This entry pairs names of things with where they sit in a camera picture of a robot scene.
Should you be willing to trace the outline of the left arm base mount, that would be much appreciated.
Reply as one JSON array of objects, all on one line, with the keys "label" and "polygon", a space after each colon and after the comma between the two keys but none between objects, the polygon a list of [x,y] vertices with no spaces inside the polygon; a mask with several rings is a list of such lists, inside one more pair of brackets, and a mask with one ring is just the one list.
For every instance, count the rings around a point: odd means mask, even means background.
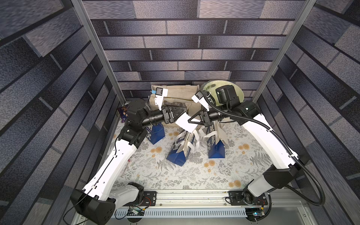
[{"label": "left arm base mount", "polygon": [[141,206],[148,208],[150,206],[155,206],[157,201],[157,192],[156,191],[144,191],[141,199],[136,199],[133,202],[129,202],[125,206]]}]

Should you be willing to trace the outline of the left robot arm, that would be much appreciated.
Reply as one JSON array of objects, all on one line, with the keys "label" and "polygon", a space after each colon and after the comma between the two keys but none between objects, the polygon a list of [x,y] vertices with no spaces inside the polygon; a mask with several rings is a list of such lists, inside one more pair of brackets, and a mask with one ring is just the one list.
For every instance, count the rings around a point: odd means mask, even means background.
[{"label": "left robot arm", "polygon": [[147,137],[147,127],[160,123],[174,123],[187,111],[182,106],[162,106],[151,110],[145,101],[130,102],[125,125],[118,135],[114,149],[82,190],[75,189],[70,200],[76,212],[97,225],[105,225],[115,211],[128,203],[139,204],[144,198],[142,185],[131,182],[111,192],[113,184],[130,157]]}]

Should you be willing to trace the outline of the white paper receipt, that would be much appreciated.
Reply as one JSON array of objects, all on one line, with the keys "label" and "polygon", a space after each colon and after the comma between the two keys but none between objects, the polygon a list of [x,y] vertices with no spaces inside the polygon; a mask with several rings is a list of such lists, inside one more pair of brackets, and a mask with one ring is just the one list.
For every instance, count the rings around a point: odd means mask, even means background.
[{"label": "white paper receipt", "polygon": [[198,126],[197,124],[189,124],[188,122],[186,124],[176,124],[179,127],[181,127],[182,129],[184,129],[185,131],[192,133],[196,127]]}]

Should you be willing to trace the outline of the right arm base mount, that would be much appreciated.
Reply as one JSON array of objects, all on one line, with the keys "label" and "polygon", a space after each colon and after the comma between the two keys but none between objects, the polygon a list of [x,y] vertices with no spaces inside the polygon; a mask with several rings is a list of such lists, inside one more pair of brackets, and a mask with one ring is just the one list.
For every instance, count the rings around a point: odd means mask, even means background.
[{"label": "right arm base mount", "polygon": [[268,200],[265,194],[255,197],[247,191],[244,194],[242,190],[228,191],[228,200],[232,206],[268,205]]}]

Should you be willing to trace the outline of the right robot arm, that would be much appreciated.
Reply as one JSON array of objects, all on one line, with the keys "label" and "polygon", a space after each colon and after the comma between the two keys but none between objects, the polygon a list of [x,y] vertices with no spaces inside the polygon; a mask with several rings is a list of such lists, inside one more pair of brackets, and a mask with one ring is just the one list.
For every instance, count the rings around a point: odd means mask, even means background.
[{"label": "right robot arm", "polygon": [[301,169],[297,153],[277,136],[255,103],[240,100],[233,85],[219,87],[214,94],[198,91],[192,96],[192,100],[203,106],[203,109],[194,115],[200,117],[199,125],[207,127],[211,122],[230,118],[243,126],[270,157],[270,168],[243,189],[242,195],[246,204],[252,205],[263,193],[281,189],[294,180]]}]

